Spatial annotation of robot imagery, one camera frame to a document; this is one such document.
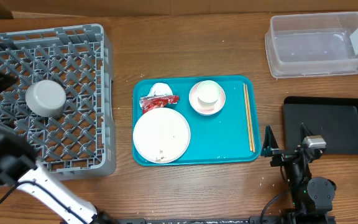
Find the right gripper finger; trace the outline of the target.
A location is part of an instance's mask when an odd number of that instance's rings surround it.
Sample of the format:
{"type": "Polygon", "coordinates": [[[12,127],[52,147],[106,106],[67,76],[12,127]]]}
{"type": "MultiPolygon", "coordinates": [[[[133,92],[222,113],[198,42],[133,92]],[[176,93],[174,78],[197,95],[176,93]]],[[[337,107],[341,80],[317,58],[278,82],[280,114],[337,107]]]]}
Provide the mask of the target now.
{"type": "Polygon", "coordinates": [[[270,126],[266,126],[265,139],[260,155],[263,157],[272,157],[273,155],[278,153],[279,153],[279,147],[273,135],[272,129],[270,126]]]}
{"type": "Polygon", "coordinates": [[[310,146],[311,137],[313,137],[313,133],[305,126],[304,123],[300,124],[300,134],[302,144],[310,146]]]}

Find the grey bowl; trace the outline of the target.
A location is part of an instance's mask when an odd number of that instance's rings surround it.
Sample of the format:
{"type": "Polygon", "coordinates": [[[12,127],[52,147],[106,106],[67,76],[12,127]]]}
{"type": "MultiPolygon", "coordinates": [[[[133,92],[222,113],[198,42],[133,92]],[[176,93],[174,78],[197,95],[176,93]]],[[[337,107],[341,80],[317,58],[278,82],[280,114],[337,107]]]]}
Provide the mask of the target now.
{"type": "Polygon", "coordinates": [[[66,99],[63,87],[51,80],[34,83],[25,93],[27,106],[41,117],[61,117],[66,99]]]}

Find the white cup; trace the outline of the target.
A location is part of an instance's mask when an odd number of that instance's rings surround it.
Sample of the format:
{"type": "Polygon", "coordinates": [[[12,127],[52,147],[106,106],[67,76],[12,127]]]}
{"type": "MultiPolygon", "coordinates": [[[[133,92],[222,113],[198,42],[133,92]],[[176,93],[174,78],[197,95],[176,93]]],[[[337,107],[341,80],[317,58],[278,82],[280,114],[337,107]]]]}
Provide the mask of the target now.
{"type": "Polygon", "coordinates": [[[196,96],[200,105],[204,108],[212,108],[221,96],[221,87],[212,80],[200,82],[196,89],[196,96]]]}

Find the pink bowl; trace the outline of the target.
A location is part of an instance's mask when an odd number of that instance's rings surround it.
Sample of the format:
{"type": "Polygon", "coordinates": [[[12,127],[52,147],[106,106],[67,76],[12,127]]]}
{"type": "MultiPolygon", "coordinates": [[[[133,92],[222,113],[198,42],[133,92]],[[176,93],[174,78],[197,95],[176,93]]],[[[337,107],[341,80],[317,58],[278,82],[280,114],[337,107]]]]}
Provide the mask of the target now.
{"type": "Polygon", "coordinates": [[[206,80],[206,81],[198,82],[191,88],[190,93],[189,93],[189,102],[190,102],[191,107],[197,113],[199,113],[203,116],[211,116],[213,114],[218,113],[223,108],[223,106],[226,102],[226,94],[220,85],[215,84],[215,82],[213,82],[211,80],[206,80]],[[211,102],[211,103],[205,103],[205,102],[201,101],[201,99],[200,99],[201,91],[199,91],[198,89],[199,89],[199,86],[205,82],[209,82],[213,85],[216,85],[216,87],[219,88],[220,94],[217,97],[216,101],[211,102]]]}

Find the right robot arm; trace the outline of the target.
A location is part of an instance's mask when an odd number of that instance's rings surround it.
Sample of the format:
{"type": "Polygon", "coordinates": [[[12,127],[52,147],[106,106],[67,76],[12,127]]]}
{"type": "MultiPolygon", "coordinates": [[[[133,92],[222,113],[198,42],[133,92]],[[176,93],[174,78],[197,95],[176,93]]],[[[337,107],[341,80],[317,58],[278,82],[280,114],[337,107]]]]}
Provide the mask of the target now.
{"type": "Polygon", "coordinates": [[[319,159],[326,150],[326,141],[313,134],[304,124],[300,124],[303,138],[295,149],[281,150],[270,126],[265,129],[265,139],[261,155],[270,157],[270,165],[279,167],[282,179],[288,189],[271,199],[261,211],[259,223],[281,224],[329,224],[335,223],[328,212],[333,209],[336,184],[324,177],[313,177],[309,164],[319,159]],[[293,208],[284,210],[279,216],[265,217],[269,206],[283,196],[290,194],[293,208]]]}

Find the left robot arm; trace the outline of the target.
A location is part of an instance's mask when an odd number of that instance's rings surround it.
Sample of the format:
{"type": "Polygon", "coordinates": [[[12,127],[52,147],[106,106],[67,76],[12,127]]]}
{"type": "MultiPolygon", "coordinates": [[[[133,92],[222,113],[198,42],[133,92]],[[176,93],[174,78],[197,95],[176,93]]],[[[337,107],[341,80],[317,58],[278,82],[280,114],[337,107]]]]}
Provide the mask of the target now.
{"type": "Polygon", "coordinates": [[[0,128],[0,185],[37,198],[66,223],[116,223],[106,212],[77,197],[37,160],[34,148],[22,137],[0,128]]]}

